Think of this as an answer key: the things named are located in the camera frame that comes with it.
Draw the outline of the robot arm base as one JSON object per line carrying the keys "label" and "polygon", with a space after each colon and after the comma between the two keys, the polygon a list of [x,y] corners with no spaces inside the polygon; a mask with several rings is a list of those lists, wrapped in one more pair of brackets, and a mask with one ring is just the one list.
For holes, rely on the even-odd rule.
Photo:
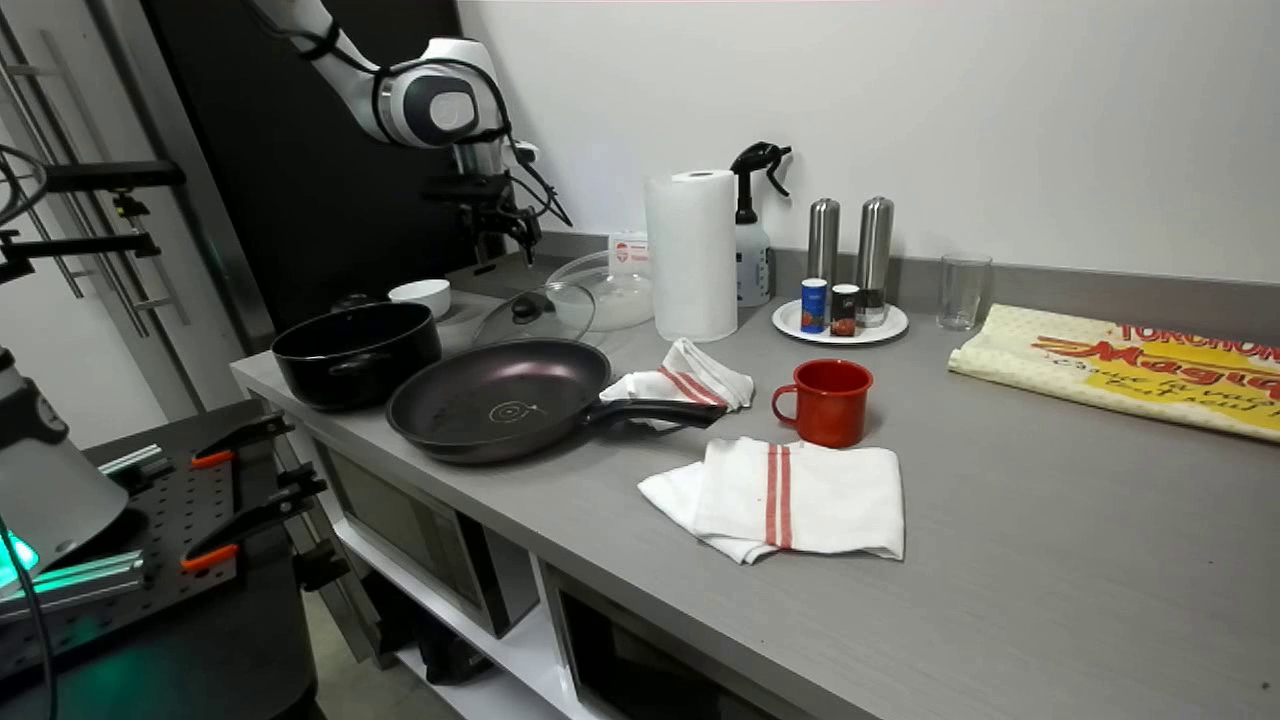
{"label": "robot arm base", "polygon": [[126,493],[110,485],[72,442],[42,393],[0,350],[0,522],[2,580],[42,573],[97,542]]}

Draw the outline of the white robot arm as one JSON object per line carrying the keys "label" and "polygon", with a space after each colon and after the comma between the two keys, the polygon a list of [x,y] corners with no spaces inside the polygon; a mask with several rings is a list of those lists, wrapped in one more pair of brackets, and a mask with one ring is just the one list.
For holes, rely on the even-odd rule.
{"label": "white robot arm", "polygon": [[540,218],[516,201],[516,128],[480,39],[430,35],[421,56],[377,63],[324,0],[251,0],[294,56],[340,97],[371,140],[449,152],[461,182],[443,201],[463,204],[485,240],[540,244]]}

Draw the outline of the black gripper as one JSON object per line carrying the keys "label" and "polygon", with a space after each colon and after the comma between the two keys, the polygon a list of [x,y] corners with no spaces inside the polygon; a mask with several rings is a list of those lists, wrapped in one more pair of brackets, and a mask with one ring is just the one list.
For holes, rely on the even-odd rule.
{"label": "black gripper", "polygon": [[499,178],[461,178],[449,188],[449,201],[461,207],[463,229],[474,237],[485,260],[502,244],[516,244],[523,258],[540,244],[540,219],[532,207],[516,204],[516,182]]}

